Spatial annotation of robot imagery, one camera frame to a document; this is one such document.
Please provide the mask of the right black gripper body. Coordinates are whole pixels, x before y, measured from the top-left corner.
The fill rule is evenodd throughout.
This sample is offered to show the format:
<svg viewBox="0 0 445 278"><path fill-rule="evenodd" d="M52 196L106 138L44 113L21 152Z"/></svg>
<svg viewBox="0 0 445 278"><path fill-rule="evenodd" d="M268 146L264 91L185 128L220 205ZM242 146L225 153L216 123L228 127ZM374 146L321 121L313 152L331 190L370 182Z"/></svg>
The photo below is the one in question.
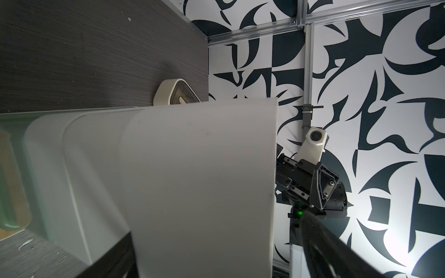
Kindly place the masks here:
<svg viewBox="0 0 445 278"><path fill-rule="evenodd" d="M280 154L276 165L276 185L284 194L285 202L289 203L297 215L308 211L320 218L345 218L348 201L343 183L339 181L326 207L320 210L309 204L311 176L315 165L305 160L299 162Z"/></svg>

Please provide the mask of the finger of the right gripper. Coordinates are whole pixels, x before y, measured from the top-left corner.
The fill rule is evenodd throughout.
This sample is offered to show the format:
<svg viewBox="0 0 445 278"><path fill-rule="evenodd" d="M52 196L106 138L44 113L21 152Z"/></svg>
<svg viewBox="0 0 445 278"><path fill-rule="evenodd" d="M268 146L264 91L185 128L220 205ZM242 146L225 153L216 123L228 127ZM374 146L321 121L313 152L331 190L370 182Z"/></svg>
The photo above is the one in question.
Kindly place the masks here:
<svg viewBox="0 0 445 278"><path fill-rule="evenodd" d="M322 162L318 162L311 176L309 204L323 210L336 189L340 178Z"/></svg>

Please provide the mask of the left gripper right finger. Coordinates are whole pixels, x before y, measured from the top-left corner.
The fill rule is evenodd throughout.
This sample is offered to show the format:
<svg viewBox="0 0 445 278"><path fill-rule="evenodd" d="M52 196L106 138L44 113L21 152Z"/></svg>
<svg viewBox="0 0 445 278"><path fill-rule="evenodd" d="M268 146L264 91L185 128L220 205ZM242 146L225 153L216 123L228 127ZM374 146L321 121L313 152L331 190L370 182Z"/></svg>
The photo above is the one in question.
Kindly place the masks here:
<svg viewBox="0 0 445 278"><path fill-rule="evenodd" d="M310 277L383 277L310 212L300 217L300 235Z"/></svg>

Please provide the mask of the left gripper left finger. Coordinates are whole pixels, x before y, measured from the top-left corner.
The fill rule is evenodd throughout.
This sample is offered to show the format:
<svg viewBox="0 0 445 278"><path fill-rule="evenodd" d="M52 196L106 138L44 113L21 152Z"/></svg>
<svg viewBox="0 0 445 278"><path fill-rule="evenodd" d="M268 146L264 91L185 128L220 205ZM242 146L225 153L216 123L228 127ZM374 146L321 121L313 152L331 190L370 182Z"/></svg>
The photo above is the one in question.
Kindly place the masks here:
<svg viewBox="0 0 445 278"><path fill-rule="evenodd" d="M132 234L126 234L115 246L78 278L136 278L137 262Z"/></svg>

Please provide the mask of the grey lid white tissue box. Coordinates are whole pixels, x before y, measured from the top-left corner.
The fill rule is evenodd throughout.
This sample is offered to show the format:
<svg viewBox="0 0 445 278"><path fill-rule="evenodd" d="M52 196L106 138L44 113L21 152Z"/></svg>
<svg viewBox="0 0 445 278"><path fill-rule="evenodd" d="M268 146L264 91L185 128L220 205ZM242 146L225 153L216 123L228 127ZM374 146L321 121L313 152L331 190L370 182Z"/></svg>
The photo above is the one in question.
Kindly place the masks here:
<svg viewBox="0 0 445 278"><path fill-rule="evenodd" d="M140 277L271 277L277 110L247 98L130 120L119 162Z"/></svg>

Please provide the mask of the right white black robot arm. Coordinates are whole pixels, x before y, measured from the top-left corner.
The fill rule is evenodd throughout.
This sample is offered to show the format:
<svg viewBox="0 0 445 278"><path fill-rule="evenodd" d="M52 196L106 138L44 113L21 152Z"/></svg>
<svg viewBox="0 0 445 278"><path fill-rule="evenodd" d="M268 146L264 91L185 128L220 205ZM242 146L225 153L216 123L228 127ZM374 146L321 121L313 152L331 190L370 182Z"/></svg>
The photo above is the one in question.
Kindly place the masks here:
<svg viewBox="0 0 445 278"><path fill-rule="evenodd" d="M276 164L276 185L283 201L292 206L289 244L291 255L302 247L301 218L313 214L320 220L345 218L347 196L339 176L322 162L313 164L305 159L294 159L280 154Z"/></svg>

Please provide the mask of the cream dark-lid tissue box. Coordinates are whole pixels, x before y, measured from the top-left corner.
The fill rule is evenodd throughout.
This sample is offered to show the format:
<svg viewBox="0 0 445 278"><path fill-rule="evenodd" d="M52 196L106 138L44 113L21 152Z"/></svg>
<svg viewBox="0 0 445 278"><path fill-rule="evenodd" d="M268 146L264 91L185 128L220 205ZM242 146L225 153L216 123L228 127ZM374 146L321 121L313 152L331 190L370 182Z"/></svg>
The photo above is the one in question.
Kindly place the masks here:
<svg viewBox="0 0 445 278"><path fill-rule="evenodd" d="M161 82L153 98L153 106L200 102L200 99L189 84L181 78L167 79Z"/></svg>

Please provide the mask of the white bamboo tissue box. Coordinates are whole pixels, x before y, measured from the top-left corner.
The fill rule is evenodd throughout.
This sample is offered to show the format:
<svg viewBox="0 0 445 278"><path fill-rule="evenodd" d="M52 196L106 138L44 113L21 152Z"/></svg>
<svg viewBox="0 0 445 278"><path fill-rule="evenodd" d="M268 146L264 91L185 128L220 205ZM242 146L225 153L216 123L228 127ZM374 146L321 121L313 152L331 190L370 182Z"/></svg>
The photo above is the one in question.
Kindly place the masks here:
<svg viewBox="0 0 445 278"><path fill-rule="evenodd" d="M6 240L12 236L18 235L19 233L25 231L25 229L20 229L16 231L7 231L4 229L0 229L0 241Z"/></svg>
<svg viewBox="0 0 445 278"><path fill-rule="evenodd" d="M121 139L138 108L86 112L62 136L64 162L89 261L96 262L130 231L121 183Z"/></svg>

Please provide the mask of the green tissue box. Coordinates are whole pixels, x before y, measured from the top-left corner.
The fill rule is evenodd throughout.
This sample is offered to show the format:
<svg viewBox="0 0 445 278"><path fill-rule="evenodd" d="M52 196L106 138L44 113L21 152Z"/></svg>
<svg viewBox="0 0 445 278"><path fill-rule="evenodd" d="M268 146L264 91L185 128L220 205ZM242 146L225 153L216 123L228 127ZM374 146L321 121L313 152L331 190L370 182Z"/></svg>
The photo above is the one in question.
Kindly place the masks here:
<svg viewBox="0 0 445 278"><path fill-rule="evenodd" d="M19 117L1 115L1 230L5 232L23 230L32 219L26 192L25 127Z"/></svg>

